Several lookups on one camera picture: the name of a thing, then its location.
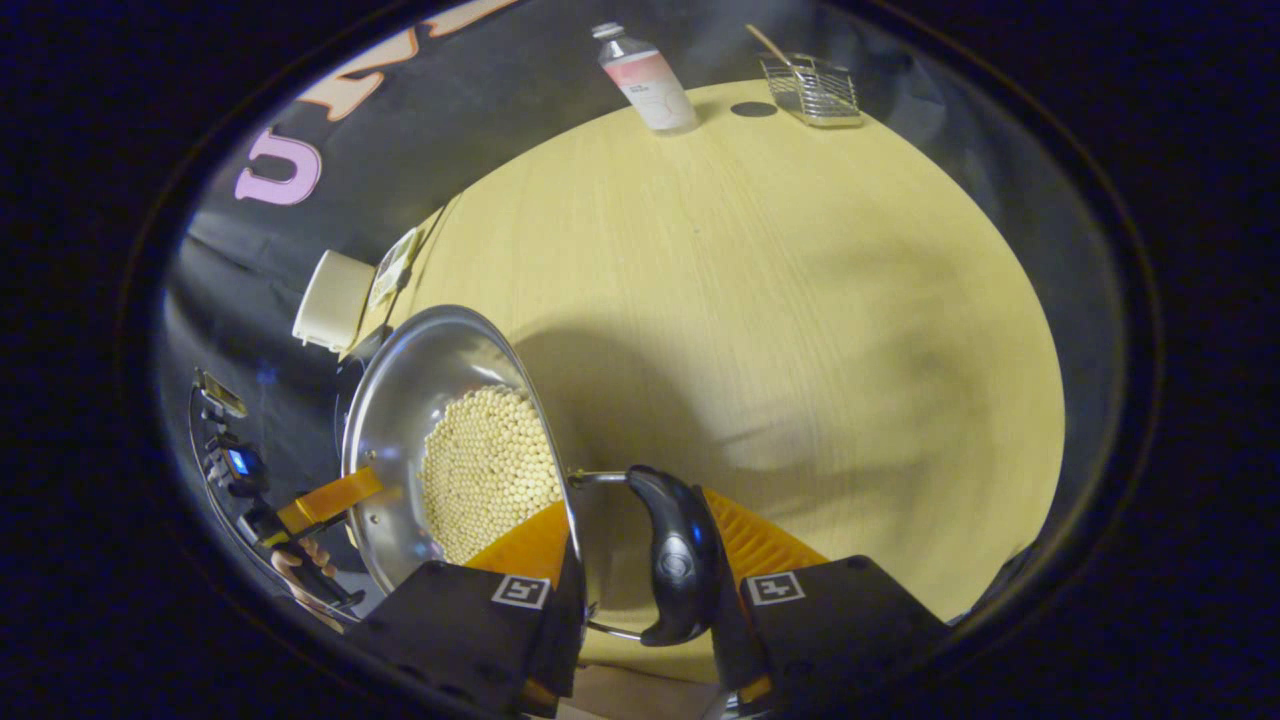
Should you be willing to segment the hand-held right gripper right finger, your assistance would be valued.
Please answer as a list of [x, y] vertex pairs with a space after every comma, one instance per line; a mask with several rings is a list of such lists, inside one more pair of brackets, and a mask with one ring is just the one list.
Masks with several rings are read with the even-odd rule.
[[860, 553], [829, 560], [704, 489], [723, 573], [712, 642], [742, 711], [814, 717], [867, 703], [915, 671], [950, 625]]

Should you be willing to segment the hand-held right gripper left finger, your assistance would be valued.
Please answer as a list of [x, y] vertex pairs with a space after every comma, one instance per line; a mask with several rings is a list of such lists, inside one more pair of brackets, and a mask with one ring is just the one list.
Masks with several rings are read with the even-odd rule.
[[572, 693], [582, 634], [581, 566], [556, 502], [466, 564], [425, 562], [346, 637], [474, 712], [550, 717]]

